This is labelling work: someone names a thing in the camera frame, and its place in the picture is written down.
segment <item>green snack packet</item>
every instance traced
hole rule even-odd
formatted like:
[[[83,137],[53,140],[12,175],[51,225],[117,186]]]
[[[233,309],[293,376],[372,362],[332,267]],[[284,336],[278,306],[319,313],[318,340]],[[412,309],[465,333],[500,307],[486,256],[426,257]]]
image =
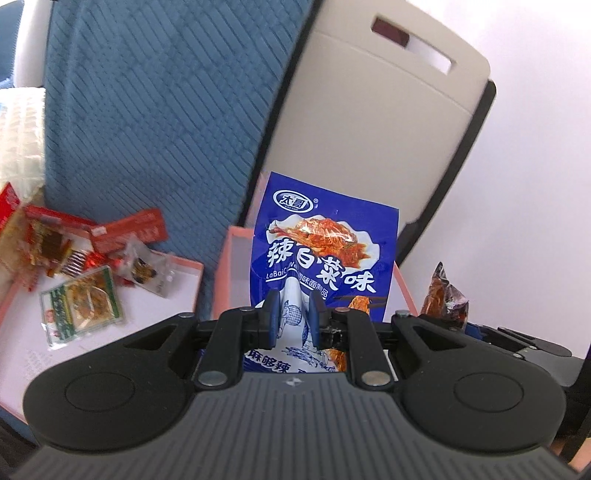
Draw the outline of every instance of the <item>green snack packet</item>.
[[[50,348],[123,319],[111,268],[97,268],[41,293],[43,328]]]

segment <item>metal screw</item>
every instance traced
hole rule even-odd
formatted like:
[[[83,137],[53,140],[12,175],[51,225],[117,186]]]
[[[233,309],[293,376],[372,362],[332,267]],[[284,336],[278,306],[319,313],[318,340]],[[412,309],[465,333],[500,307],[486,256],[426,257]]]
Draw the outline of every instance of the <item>metal screw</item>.
[[[361,381],[370,387],[383,387],[391,380],[390,375],[379,370],[370,370],[361,375]]]
[[[228,378],[224,372],[218,370],[208,370],[199,375],[199,383],[206,387],[219,387],[228,381]]]

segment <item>seasoning packet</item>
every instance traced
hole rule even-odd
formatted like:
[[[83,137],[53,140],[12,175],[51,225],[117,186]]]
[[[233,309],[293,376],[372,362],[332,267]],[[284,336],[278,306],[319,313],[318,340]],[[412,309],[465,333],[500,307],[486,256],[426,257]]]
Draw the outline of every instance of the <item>seasoning packet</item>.
[[[89,271],[41,293],[43,328],[50,348],[123,319],[108,266]]]
[[[281,292],[276,347],[252,350],[246,371],[322,372],[344,368],[336,351],[312,345],[306,324],[309,296],[327,306],[350,306],[374,322],[384,312],[396,250],[398,210],[271,173],[256,219],[251,302]]]
[[[443,263],[435,269],[421,315],[445,320],[450,327],[464,331],[468,320],[468,300],[445,275]]]
[[[71,239],[38,220],[30,223],[27,244],[25,250],[28,250],[31,265],[51,270],[58,268],[72,250]]]
[[[4,229],[8,219],[17,211],[21,201],[18,199],[14,188],[7,182],[0,189],[0,232]]]
[[[87,231],[96,225],[96,222],[92,220],[74,215],[68,215],[67,213],[56,212],[55,210],[39,207],[37,205],[27,205],[25,207],[25,215],[28,219],[39,220],[40,222],[46,223],[48,225],[74,228],[84,231]]]
[[[90,230],[90,241],[95,252],[108,254],[123,249],[133,235],[146,244],[166,240],[168,233],[160,210],[142,210],[116,222],[95,226]]]
[[[127,240],[117,275],[166,297],[174,275],[172,265],[170,255],[152,252],[134,235]]]

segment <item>white tray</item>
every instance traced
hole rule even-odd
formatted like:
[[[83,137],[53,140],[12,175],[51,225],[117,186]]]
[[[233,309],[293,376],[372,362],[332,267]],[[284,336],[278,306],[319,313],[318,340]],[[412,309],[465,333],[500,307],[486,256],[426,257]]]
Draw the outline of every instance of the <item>white tray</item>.
[[[141,287],[118,287],[125,321],[95,330],[59,350],[49,350],[41,326],[39,292],[64,278],[43,278],[35,292],[24,288],[14,292],[0,325],[0,406],[25,421],[22,398],[38,374],[61,362],[142,330],[180,312],[193,312],[203,265],[175,258],[173,285],[163,299]]]

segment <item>white wall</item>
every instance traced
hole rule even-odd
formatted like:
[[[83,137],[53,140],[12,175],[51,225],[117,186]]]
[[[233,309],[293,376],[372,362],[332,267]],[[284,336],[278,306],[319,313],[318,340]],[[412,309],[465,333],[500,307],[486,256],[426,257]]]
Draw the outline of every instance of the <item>white wall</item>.
[[[491,64],[497,97],[402,266],[419,305],[437,262],[470,320],[584,356],[591,343],[591,2],[412,0]]]

